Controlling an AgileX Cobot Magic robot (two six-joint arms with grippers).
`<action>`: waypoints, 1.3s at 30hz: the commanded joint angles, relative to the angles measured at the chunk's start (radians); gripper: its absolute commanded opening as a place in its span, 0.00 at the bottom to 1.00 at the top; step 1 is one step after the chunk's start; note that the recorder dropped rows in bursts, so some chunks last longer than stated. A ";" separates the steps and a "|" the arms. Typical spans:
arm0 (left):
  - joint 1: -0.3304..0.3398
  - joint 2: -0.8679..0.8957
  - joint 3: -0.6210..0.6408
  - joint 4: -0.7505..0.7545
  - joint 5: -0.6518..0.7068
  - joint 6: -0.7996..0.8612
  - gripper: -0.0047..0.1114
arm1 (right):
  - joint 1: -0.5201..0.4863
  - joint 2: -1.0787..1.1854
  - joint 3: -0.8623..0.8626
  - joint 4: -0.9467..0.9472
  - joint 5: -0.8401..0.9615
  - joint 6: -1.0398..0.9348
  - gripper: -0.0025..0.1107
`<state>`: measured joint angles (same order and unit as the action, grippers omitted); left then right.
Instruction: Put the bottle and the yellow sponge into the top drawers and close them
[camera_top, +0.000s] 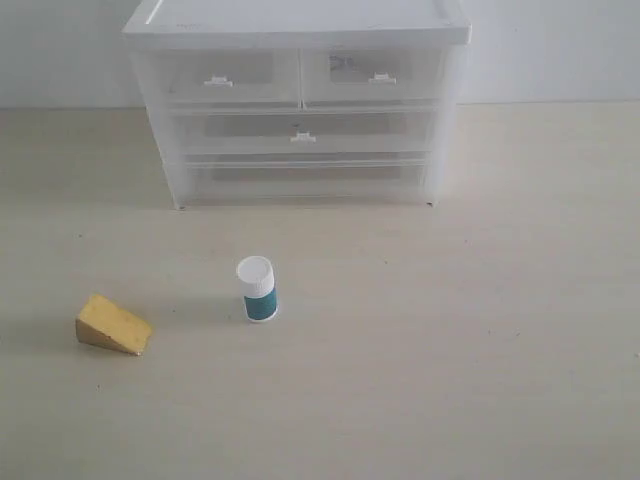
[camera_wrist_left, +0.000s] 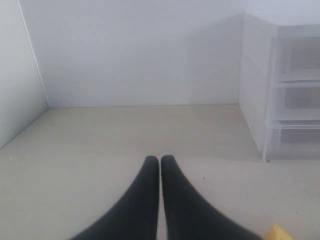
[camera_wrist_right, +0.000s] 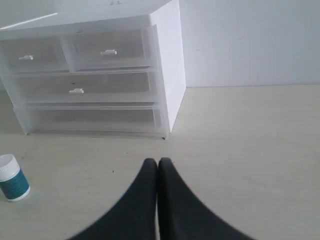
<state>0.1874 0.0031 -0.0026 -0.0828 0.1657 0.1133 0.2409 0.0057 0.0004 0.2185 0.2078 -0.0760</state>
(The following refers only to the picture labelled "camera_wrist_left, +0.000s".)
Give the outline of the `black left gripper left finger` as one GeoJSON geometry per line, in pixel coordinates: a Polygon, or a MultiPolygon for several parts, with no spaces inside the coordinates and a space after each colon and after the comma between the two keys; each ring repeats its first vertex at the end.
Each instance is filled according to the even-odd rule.
{"type": "Polygon", "coordinates": [[[155,156],[147,156],[123,196],[101,218],[74,240],[157,239],[160,168],[155,156]]]}

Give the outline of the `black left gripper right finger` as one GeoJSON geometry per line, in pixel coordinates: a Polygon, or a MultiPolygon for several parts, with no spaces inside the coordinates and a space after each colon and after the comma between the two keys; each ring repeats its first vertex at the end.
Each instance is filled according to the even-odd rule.
{"type": "Polygon", "coordinates": [[[193,187],[173,155],[161,158],[161,181],[169,240],[260,240],[219,212],[193,187]]]}

